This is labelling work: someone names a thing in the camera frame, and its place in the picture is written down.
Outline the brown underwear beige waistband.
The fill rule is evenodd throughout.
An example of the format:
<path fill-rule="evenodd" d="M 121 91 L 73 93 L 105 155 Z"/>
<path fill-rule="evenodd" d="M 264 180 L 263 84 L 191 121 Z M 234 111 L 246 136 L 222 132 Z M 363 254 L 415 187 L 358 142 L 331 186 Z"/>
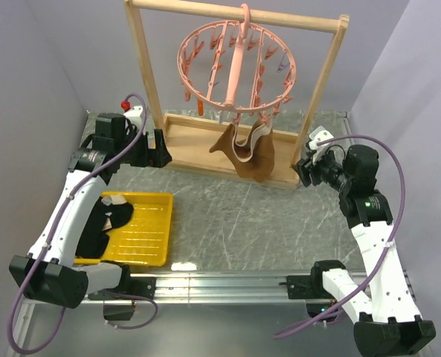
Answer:
<path fill-rule="evenodd" d="M 246 139 L 238 141 L 238 134 L 239 125 L 230 123 L 209 152 L 222 152 L 240 178 L 266 181 L 275 165 L 272 122 L 257 120 Z"/>

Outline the pink round clip hanger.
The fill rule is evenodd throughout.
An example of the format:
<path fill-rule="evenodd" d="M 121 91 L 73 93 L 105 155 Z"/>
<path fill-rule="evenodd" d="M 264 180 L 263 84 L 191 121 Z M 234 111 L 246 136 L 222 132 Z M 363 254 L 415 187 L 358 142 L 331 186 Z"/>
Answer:
<path fill-rule="evenodd" d="M 243 114 L 257 115 L 261 123 L 270 124 L 271 119 L 279 113 L 280 107 L 292 99 L 290 91 L 296 82 L 294 57 L 280 37 L 251 21 L 251 10 L 247 4 L 242 4 L 241 8 L 242 20 L 222 20 L 208 23 L 195 29 L 181 42 L 176 62 L 180 83 L 183 86 L 184 100 L 188 102 L 191 97 L 195 97 L 199 115 L 203 114 L 203 105 L 208 104 L 217 109 L 232 112 L 234 116 L 231 121 L 235 125 L 239 124 Z M 213 90 L 218 83 L 216 81 L 217 73 L 223 67 L 221 58 L 227 52 L 226 45 L 233 50 L 233 53 L 225 99 L 219 102 L 213 99 Z M 193 85 L 189 72 L 194 59 L 200 55 L 204 47 L 209 47 L 213 52 L 213 62 L 207 79 L 207 88 L 205 91 L 199 91 Z M 245 53 L 255 48 L 257 49 L 257 57 L 249 104 L 238 106 L 236 97 Z M 262 101 L 260 96 L 264 86 L 262 79 L 265 72 L 264 62 L 280 51 L 283 53 L 283 59 L 287 61 L 287 63 L 282 62 L 280 67 L 288 70 L 283 82 L 284 92 L 271 102 L 266 103 Z"/>

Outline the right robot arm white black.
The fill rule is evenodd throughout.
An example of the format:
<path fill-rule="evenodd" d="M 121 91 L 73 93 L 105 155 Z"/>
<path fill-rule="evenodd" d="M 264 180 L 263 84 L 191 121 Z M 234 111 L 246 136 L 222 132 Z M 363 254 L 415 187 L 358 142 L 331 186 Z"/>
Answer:
<path fill-rule="evenodd" d="M 419 311 L 404 276 L 393 232 L 393 215 L 376 189 L 379 154 L 352 145 L 337 162 L 331 149 L 307 150 L 296 171 L 304 186 L 329 185 L 359 247 L 367 279 L 357 286 L 345 266 L 316 262 L 310 289 L 318 297 L 331 295 L 353 323 L 362 356 L 412 356 L 436 337 L 432 321 Z"/>

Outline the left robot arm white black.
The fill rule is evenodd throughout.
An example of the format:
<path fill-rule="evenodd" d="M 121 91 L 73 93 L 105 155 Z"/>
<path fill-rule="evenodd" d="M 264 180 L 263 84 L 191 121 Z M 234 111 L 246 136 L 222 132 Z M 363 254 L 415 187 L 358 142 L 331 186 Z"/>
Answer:
<path fill-rule="evenodd" d="M 155 147 L 149 147 L 147 118 L 141 106 L 97 116 L 94 133 L 70 158 L 62 195 L 47 225 L 29 252 L 10 262 L 19 287 L 16 302 L 29 298 L 74 309 L 98 291 L 116 299 L 131 293 L 127 264 L 104 260 L 75 267 L 74 259 L 91 211 L 120 166 L 162 168 L 172 161 L 161 129 L 155 129 Z"/>

